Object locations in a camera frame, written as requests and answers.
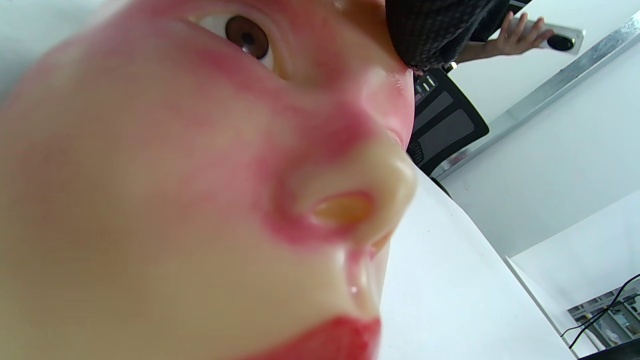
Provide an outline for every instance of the doll head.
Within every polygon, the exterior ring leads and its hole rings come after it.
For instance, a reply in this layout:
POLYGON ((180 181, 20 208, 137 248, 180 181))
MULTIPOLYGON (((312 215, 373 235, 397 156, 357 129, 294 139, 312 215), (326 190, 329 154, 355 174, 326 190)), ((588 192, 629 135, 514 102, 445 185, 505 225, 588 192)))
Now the doll head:
POLYGON ((105 4, 0 110, 0 358, 373 360, 412 122, 378 1, 105 4))

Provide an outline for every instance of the human hand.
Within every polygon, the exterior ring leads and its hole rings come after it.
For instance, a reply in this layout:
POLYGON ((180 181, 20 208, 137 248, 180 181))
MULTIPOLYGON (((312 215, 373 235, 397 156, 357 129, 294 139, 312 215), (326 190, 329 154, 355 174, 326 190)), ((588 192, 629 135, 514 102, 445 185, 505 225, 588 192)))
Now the human hand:
POLYGON ((553 36, 553 30, 542 31, 545 26, 545 19, 540 17, 531 31, 525 33, 527 13, 523 13, 515 28, 511 27, 513 20, 513 12, 509 12, 502 22, 500 35, 495 40, 489 40, 486 43, 487 50, 494 56, 498 55, 520 55, 527 51, 540 46, 553 36))

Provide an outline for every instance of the white table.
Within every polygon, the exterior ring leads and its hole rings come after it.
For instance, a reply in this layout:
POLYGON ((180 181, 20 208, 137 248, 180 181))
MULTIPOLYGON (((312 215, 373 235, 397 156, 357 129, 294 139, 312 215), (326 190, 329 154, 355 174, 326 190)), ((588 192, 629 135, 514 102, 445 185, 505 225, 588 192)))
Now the white table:
POLYGON ((575 360, 469 217, 424 174, 392 239, 380 360, 575 360))

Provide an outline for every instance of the doll nose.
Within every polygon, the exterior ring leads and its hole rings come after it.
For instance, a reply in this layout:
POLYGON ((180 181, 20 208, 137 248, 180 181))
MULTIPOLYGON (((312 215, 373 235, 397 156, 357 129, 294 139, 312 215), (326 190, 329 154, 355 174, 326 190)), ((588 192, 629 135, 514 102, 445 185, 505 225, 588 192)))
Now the doll nose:
POLYGON ((386 135, 300 180, 299 209, 323 238, 352 241, 357 247, 371 247, 393 231, 416 187, 413 163, 386 135))

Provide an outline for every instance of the finger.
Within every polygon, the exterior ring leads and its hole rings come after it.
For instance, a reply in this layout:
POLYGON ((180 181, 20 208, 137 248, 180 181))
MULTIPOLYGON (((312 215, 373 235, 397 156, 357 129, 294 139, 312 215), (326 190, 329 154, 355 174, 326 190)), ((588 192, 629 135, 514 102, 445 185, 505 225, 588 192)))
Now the finger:
POLYGON ((545 26, 545 19, 539 18, 531 28, 531 31, 529 32, 529 34, 527 34, 527 37, 524 38, 524 42, 526 44, 531 44, 533 46, 534 41, 536 41, 536 39, 538 38, 538 35, 540 35, 540 33, 542 32, 542 29, 544 28, 544 26, 545 26))
POLYGON ((520 17, 520 21, 518 21, 518 26, 514 30, 513 34, 511 34, 511 38, 518 41, 520 37, 522 37, 522 33, 524 32, 524 28, 527 26, 527 19, 529 18, 529 14, 522 13, 520 17))
POLYGON ((542 34, 538 35, 533 42, 533 47, 538 47, 542 45, 543 42, 549 40, 550 37, 554 36, 553 30, 546 30, 542 34))
POLYGON ((509 28, 511 27, 511 20, 513 20, 513 12, 509 11, 507 16, 502 21, 502 26, 500 27, 500 35, 501 38, 509 37, 509 28))

